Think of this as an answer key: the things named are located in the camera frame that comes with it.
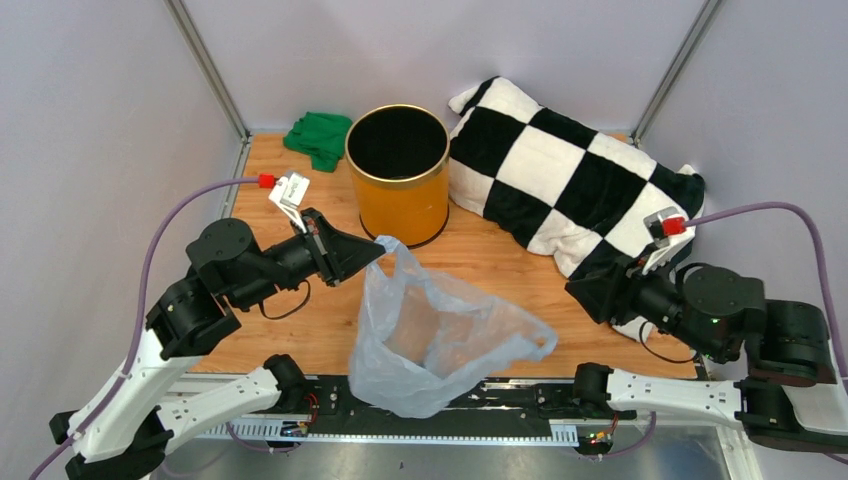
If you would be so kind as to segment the orange trash bin gold rim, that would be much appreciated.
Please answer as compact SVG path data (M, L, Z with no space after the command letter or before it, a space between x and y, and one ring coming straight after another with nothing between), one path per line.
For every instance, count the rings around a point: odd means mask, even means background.
M408 104L378 107L347 132L349 166L364 232L409 248L435 240L449 220L449 147L444 124Z

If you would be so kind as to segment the translucent blue plastic bag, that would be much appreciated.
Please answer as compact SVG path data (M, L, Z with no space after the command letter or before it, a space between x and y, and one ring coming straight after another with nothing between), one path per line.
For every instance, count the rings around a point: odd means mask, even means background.
M349 388L402 418L434 416L490 374L551 354L557 333L523 308L447 273L421 266L391 236L387 273L365 269Z

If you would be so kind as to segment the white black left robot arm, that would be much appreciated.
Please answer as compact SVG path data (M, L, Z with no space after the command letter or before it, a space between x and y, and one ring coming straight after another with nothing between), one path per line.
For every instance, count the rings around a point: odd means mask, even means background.
M293 413L314 402L287 354L221 387L166 401L170 387L240 326L238 313L312 276L331 287L384 253L382 245L332 227L315 209L291 238L261 248L249 225L226 218L187 246L190 268L151 307L128 372L118 372L84 408L55 415L51 433L71 442L71 479L140 479L201 433L257 411Z

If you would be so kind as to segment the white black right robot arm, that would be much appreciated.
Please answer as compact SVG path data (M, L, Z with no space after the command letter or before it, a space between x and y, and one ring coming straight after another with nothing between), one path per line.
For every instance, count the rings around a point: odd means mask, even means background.
M676 272L619 263L566 290L595 322L651 324L698 357L747 366L740 380L694 381L584 363L570 392L580 415L678 414L741 430L763 447L846 453L847 395L819 308L769 299L761 280L705 263Z

